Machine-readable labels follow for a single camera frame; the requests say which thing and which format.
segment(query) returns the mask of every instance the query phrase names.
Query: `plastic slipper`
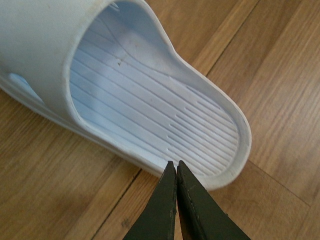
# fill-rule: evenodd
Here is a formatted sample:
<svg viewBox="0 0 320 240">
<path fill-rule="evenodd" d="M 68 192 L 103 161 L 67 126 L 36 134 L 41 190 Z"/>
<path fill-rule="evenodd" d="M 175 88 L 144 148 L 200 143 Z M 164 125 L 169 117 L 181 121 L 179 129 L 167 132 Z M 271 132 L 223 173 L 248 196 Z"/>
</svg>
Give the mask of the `plastic slipper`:
<svg viewBox="0 0 320 240">
<path fill-rule="evenodd" d="M 5 92 L 156 176 L 183 160 L 212 190 L 241 172 L 244 114 L 175 52 L 144 1 L 22 5 L 0 9 Z"/>
</svg>

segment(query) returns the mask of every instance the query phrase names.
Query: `wooden floor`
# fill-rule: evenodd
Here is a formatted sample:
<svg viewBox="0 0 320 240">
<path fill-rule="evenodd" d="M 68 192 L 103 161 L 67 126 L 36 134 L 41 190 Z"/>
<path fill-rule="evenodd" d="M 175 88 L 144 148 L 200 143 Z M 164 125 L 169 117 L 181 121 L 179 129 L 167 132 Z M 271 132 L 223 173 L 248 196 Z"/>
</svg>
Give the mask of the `wooden floor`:
<svg viewBox="0 0 320 240">
<path fill-rule="evenodd" d="M 147 2 L 251 126 L 244 170 L 212 197 L 253 240 L 319 239 L 320 1 Z M 157 181 L 0 90 L 0 239 L 121 240 Z"/>
</svg>

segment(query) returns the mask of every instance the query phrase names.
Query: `wood grain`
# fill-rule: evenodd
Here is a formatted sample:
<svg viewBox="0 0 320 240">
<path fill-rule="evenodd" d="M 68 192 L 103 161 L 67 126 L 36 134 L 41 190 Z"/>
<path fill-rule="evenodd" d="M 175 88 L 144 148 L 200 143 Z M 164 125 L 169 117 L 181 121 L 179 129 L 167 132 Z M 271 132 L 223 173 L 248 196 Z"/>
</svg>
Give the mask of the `wood grain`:
<svg viewBox="0 0 320 240">
<path fill-rule="evenodd" d="M 257 3 L 258 0 L 243 0 L 234 5 L 228 16 L 192 62 L 194 68 L 205 76 L 209 73 L 213 64 L 221 56 Z"/>
<path fill-rule="evenodd" d="M 0 94 L 0 102 L 0 112 L 5 112 L 0 121 L 1 239 L 62 239 L 87 211 L 94 213 L 86 219 L 88 225 L 97 229 L 111 210 L 92 206 L 99 192 L 109 185 L 112 191 L 104 201 L 112 208 L 137 167 L 126 167 L 121 178 L 124 161 L 113 153 L 6 94 Z M 112 179 L 116 172 L 119 176 Z"/>
<path fill-rule="evenodd" d="M 175 50 L 188 63 L 193 63 L 226 17 L 229 17 L 237 2 L 239 1 L 147 0 Z"/>
<path fill-rule="evenodd" d="M 297 240 L 319 239 L 320 236 L 320 192 L 311 205 L 303 225 L 298 234 Z"/>
<path fill-rule="evenodd" d="M 308 204 L 320 189 L 319 13 L 320 2 L 303 1 L 264 56 L 259 53 L 260 44 L 252 50 L 251 58 L 262 59 L 261 65 L 255 69 L 251 61 L 246 62 L 241 72 L 245 77 L 239 73 L 239 78 L 234 75 L 222 85 L 249 120 L 253 139 L 250 160 Z M 252 22 L 252 29 L 258 19 Z M 240 56 L 247 49 L 239 51 Z M 217 63 L 209 74 L 213 82 L 216 67 L 234 71 L 229 62 L 224 67 Z"/>
</svg>

